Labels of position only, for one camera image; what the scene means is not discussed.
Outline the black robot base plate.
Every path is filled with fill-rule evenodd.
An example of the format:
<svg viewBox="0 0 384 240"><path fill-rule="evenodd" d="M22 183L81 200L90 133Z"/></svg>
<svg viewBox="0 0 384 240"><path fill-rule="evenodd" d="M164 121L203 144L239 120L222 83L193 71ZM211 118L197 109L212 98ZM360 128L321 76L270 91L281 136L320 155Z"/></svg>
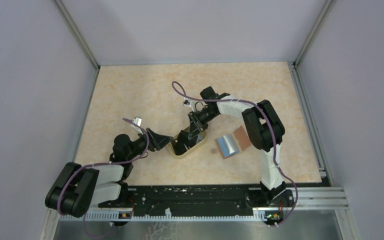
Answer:
<svg viewBox="0 0 384 240"><path fill-rule="evenodd" d="M118 199L100 208L134 208L135 217L235 217L251 216L254 208L285 210L293 205L287 189L270 202L260 184L131 185L122 187Z"/></svg>

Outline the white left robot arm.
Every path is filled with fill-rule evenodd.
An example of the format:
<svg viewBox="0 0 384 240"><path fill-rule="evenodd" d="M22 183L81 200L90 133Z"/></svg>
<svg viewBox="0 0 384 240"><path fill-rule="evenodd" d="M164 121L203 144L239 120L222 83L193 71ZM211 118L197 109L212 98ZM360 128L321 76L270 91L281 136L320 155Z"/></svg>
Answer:
<svg viewBox="0 0 384 240"><path fill-rule="evenodd" d="M143 130L136 140L131 140L127 134L119 134L114 139L108 162L67 163L47 193L45 206L62 216L76 218L85 215L91 206L108 201L118 207L126 206L130 193L122 188L121 181L129 176L132 163L149 151L160 151L173 139L150 128Z"/></svg>

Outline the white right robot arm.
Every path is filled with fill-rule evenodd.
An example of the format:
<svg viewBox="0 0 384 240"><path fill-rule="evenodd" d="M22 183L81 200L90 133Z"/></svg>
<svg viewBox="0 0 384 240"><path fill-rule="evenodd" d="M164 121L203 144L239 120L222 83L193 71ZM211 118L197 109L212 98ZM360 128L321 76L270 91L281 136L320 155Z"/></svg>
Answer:
<svg viewBox="0 0 384 240"><path fill-rule="evenodd" d="M209 122L219 115L242 119L251 144L261 153L264 165L261 175L261 199L267 206L275 206L286 190L280 170L280 150L285 127L273 105L268 100L258 103L238 99L228 93L215 93L212 87L201 91L200 99L194 99L181 93L187 101L204 103L201 110L188 113L189 134L192 139L205 131Z"/></svg>

